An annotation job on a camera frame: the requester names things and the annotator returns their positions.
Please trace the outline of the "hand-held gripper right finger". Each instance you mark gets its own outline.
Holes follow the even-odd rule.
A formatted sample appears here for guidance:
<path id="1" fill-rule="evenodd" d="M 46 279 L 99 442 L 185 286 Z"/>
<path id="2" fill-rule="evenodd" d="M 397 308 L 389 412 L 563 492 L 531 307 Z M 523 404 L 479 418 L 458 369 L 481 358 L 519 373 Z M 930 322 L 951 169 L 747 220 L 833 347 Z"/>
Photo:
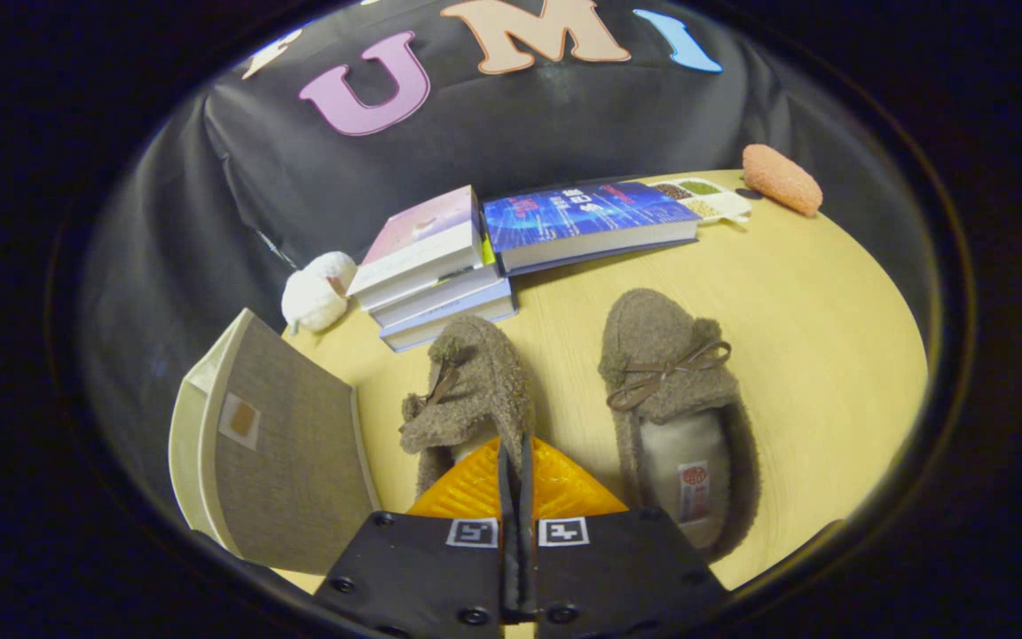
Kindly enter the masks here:
<path id="1" fill-rule="evenodd" d="M 537 638 L 705 635 L 729 592 L 663 509 L 542 514 L 544 442 L 523 442 L 523 609 Z"/>

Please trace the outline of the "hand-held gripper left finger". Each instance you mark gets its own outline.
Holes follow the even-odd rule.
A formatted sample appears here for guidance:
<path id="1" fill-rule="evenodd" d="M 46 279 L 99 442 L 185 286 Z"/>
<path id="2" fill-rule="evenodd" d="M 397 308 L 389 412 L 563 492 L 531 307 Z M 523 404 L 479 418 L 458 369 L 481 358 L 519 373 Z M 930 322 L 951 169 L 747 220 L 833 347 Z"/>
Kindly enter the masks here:
<path id="1" fill-rule="evenodd" d="M 522 619 L 522 482 L 498 439 L 459 465 L 472 469 L 493 490 L 493 514 L 373 512 L 313 602 L 366 635 L 502 638 Z"/>

